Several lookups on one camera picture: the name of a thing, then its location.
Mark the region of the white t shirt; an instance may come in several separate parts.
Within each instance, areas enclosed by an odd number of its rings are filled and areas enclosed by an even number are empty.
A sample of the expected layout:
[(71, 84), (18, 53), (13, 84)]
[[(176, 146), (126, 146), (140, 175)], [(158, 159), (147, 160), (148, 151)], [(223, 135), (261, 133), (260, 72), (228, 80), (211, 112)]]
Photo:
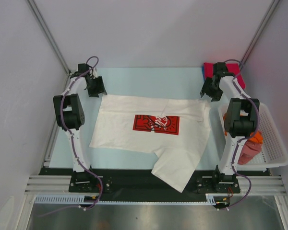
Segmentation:
[(206, 100), (106, 95), (90, 147), (153, 153), (152, 174), (183, 192), (209, 139), (209, 112)]

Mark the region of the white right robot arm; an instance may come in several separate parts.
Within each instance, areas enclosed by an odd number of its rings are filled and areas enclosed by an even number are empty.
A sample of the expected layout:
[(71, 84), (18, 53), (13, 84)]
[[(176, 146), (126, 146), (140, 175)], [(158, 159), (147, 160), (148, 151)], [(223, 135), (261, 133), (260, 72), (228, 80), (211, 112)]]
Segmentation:
[(204, 95), (209, 96), (212, 102), (218, 102), (222, 95), (229, 100), (223, 121), (226, 144), (212, 179), (212, 188), (224, 192), (238, 175), (236, 168), (243, 145), (258, 132), (260, 102), (240, 87), (233, 73), (225, 71), (218, 71), (205, 79), (200, 91), (200, 96)]

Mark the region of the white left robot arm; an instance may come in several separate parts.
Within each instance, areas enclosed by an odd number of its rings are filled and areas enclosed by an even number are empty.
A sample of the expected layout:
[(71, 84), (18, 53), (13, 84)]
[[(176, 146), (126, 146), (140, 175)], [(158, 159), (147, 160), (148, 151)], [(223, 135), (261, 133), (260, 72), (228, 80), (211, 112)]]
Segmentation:
[(64, 92), (53, 97), (56, 122), (68, 138), (73, 158), (72, 169), (75, 173), (84, 173), (91, 168), (81, 137), (82, 126), (85, 124), (84, 109), (80, 100), (82, 92), (96, 98), (100, 94), (107, 94), (102, 76), (98, 75), (95, 65), (78, 64), (78, 69), (71, 75)]

